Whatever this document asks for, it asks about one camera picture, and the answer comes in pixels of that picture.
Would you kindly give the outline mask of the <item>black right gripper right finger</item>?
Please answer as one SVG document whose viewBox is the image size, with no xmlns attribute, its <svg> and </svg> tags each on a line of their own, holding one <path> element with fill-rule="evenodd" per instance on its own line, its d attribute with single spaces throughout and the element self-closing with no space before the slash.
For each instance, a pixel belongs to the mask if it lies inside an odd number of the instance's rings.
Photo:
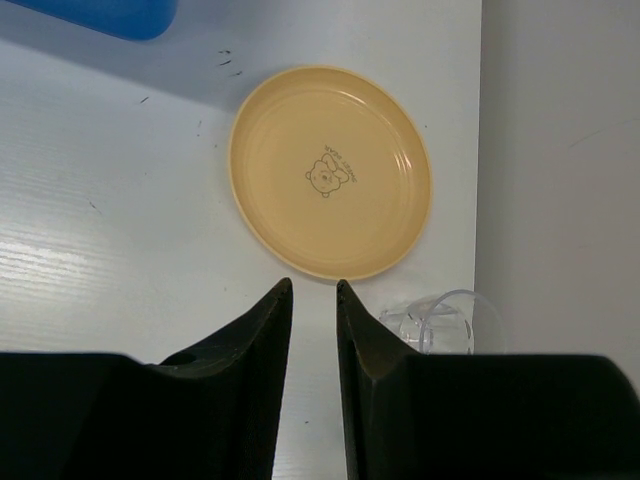
<svg viewBox="0 0 640 480">
<path fill-rule="evenodd" d="M 639 400 L 596 355 L 425 355 L 337 285 L 351 479 L 635 479 Z"/>
</svg>

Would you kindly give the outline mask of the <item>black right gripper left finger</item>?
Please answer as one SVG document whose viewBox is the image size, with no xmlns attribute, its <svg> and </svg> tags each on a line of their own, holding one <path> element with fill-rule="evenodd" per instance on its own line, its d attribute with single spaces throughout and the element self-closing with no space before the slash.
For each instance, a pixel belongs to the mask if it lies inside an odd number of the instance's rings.
<svg viewBox="0 0 640 480">
<path fill-rule="evenodd" d="M 280 280 L 249 311 L 160 364 L 3 353 L 5 479 L 268 479 L 292 327 Z"/>
</svg>

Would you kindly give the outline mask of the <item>beige plastic plate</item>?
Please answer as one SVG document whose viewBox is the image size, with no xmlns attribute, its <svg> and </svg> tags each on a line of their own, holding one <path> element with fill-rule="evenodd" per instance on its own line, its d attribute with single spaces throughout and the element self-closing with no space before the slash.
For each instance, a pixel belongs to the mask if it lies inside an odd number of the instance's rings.
<svg viewBox="0 0 640 480">
<path fill-rule="evenodd" d="M 432 205 L 421 134 L 386 91 L 353 72 L 298 67 L 256 87 L 230 133 L 239 212 L 278 259 L 359 280 L 400 262 Z"/>
</svg>

